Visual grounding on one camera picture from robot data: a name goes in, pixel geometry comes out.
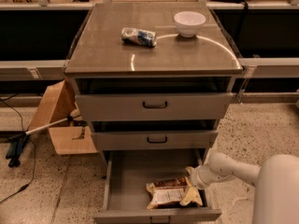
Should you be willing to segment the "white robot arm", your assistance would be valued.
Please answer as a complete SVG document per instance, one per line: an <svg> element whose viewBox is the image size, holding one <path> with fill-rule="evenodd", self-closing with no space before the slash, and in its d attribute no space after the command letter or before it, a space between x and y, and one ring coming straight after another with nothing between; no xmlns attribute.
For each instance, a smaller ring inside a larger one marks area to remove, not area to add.
<svg viewBox="0 0 299 224"><path fill-rule="evenodd" d="M299 158L279 154L262 166L213 153L204 165L186 168L191 190L238 178L255 188L252 224L299 224Z"/></svg>

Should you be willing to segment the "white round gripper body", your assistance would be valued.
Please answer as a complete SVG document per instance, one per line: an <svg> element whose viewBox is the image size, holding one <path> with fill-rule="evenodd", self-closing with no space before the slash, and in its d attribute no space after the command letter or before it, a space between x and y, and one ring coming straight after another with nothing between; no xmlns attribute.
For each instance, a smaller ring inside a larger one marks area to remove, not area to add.
<svg viewBox="0 0 299 224"><path fill-rule="evenodd" d="M207 164L194 168L194 173L189 175L192 185L198 189L206 189L210 185L210 169Z"/></svg>

